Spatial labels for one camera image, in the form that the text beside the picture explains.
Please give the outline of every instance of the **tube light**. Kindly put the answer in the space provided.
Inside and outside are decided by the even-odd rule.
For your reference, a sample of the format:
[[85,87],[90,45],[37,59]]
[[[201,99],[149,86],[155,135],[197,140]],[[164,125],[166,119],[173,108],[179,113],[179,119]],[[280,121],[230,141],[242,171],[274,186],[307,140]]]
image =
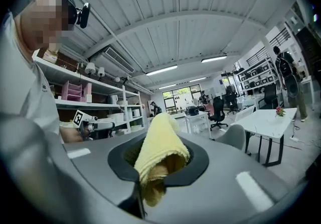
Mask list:
[[191,81],[189,81],[189,82],[194,82],[194,81],[202,80],[202,79],[205,79],[205,78],[206,78],[206,77],[201,77],[201,78],[193,79],[193,80],[191,80]]
[[176,68],[177,68],[177,65],[174,65],[174,66],[167,67],[167,68],[164,68],[164,69],[155,70],[155,71],[146,73],[146,76],[151,76],[151,75],[154,75],[154,74],[158,74],[158,73],[161,73],[161,72],[164,72],[164,71],[168,71],[168,70],[171,70],[171,69],[176,69]]
[[168,87],[176,86],[176,85],[177,85],[177,84],[175,84],[175,85],[167,85],[167,86],[160,87],[159,89],[164,89],[164,88],[168,88]]
[[208,59],[203,59],[201,62],[209,62],[209,61],[217,61],[217,60],[223,60],[225,59],[227,56],[219,56],[219,57],[213,57],[213,58],[208,58]]

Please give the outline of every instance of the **pants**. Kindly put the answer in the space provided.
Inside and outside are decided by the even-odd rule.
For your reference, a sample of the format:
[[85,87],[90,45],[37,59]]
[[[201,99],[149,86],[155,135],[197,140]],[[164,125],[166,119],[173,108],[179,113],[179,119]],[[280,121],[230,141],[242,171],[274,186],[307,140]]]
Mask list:
[[296,97],[287,96],[287,99],[289,101],[291,108],[296,108],[296,106],[299,105],[300,117],[301,119],[305,119],[307,117],[307,114],[306,114],[305,103],[303,99],[302,85],[300,83],[298,84],[298,89],[299,89],[299,92]]

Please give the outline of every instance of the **white t-shirt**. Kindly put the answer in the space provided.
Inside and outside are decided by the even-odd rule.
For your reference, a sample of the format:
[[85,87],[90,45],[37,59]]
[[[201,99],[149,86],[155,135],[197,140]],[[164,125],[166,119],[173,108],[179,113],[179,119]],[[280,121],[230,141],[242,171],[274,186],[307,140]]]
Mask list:
[[59,135],[59,115],[48,81],[40,67],[20,52],[15,28],[8,13],[0,31],[0,111],[25,117],[45,132]]

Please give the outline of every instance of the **railing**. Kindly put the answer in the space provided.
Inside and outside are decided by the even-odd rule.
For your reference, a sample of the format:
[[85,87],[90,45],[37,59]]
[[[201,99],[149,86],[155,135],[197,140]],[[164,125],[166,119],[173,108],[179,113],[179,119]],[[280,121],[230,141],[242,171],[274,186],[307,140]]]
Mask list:
[[[286,40],[290,38],[290,34],[287,32],[286,28],[284,28],[279,34],[276,35],[271,41],[270,44],[272,47],[282,45]],[[256,54],[250,57],[247,61],[249,67],[263,60],[264,58],[270,58],[269,53],[266,48],[263,47]]]

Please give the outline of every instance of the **yellow cloth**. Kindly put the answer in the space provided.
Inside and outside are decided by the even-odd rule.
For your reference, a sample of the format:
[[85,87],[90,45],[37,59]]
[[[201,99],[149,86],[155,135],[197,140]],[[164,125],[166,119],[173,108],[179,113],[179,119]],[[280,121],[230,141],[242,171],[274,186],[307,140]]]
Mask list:
[[176,135],[179,125],[168,113],[158,114],[151,122],[135,163],[142,197],[155,206],[165,193],[163,179],[182,169],[190,154]]

